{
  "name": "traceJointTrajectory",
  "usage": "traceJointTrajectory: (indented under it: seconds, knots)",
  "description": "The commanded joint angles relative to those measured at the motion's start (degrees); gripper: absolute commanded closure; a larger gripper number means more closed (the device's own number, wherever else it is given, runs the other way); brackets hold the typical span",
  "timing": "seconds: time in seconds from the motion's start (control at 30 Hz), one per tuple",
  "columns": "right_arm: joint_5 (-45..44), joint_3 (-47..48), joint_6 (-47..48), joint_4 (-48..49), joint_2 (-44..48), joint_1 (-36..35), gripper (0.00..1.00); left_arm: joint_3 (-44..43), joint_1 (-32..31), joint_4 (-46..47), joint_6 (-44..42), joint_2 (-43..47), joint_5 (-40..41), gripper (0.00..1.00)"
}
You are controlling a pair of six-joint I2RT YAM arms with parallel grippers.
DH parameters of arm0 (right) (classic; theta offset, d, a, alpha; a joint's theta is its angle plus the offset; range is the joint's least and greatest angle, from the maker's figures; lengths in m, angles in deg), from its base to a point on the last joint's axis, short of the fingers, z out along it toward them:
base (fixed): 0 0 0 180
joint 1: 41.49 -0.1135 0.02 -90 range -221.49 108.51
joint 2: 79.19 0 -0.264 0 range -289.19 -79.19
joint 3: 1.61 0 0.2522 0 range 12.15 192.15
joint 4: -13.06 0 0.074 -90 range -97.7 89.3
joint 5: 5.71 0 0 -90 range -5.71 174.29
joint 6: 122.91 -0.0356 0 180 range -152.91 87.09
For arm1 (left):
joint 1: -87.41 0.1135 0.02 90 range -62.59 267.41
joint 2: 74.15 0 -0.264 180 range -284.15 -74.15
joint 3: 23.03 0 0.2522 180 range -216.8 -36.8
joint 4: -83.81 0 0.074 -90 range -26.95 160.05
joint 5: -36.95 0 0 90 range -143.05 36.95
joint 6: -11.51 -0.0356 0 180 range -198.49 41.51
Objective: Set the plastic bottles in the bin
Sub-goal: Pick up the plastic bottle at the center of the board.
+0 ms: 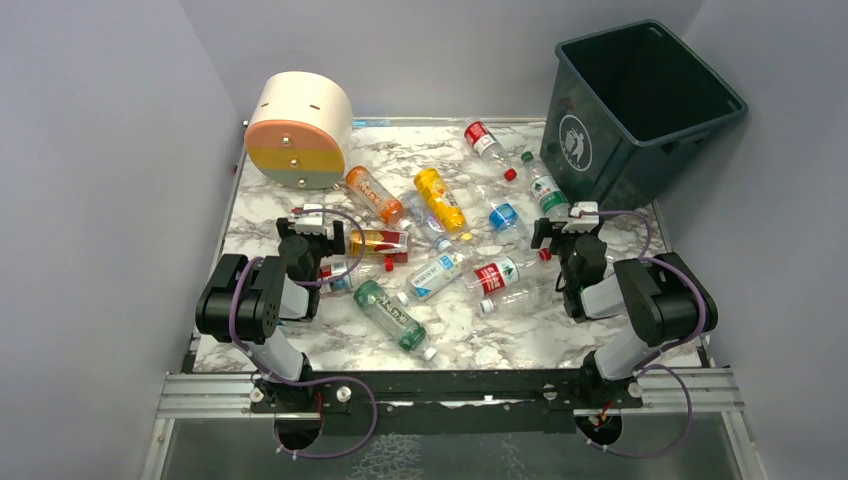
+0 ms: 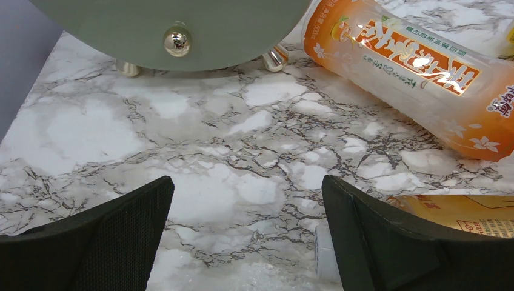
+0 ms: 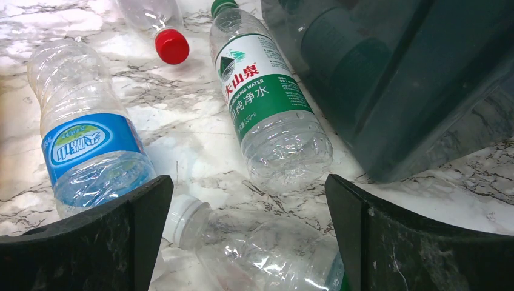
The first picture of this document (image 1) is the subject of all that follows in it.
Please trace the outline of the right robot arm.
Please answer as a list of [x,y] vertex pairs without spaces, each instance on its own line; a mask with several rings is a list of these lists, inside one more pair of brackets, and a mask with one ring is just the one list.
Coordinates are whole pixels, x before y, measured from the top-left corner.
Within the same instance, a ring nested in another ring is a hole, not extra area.
[[531,239],[534,249],[548,241],[549,252],[557,256],[556,290],[572,320],[585,323],[619,314],[629,320],[583,360],[575,393],[589,405],[616,400],[635,372],[718,324],[714,300],[678,254],[610,264],[599,233],[598,225],[583,226],[579,219],[540,218]]

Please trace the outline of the red label bottle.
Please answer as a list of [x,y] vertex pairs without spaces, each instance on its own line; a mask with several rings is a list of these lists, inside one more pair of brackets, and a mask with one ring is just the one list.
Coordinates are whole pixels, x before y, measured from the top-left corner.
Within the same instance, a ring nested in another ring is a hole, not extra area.
[[517,178],[510,154],[482,120],[476,117],[462,121],[463,137],[481,160],[495,167],[507,182]]
[[474,298],[502,293],[522,280],[536,279],[557,266],[546,250],[529,250],[489,260],[471,269],[464,277],[466,291]]

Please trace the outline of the blue label crushed bottle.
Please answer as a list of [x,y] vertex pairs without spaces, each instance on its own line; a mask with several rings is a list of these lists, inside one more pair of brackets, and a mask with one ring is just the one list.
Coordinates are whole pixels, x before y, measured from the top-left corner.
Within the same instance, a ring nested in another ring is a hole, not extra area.
[[491,184],[477,185],[474,190],[485,208],[486,220],[495,231],[496,240],[502,244],[528,246],[529,230],[512,203]]

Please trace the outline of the green label bottle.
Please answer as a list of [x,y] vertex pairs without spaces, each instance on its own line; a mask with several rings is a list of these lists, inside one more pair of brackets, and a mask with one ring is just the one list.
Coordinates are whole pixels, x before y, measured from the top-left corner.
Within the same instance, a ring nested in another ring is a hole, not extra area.
[[529,182],[529,191],[542,214],[551,220],[566,220],[570,213],[570,201],[545,164],[530,151],[521,154],[521,161]]

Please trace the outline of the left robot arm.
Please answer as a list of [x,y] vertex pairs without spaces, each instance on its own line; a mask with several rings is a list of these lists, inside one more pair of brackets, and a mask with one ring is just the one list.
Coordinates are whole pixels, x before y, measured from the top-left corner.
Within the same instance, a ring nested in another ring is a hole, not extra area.
[[343,224],[330,230],[300,217],[276,221],[278,253],[250,260],[224,254],[218,260],[195,309],[195,326],[220,343],[238,347],[254,364],[278,400],[303,402],[312,394],[307,356],[277,331],[279,320],[312,320],[320,289],[332,281],[321,262],[346,251]]

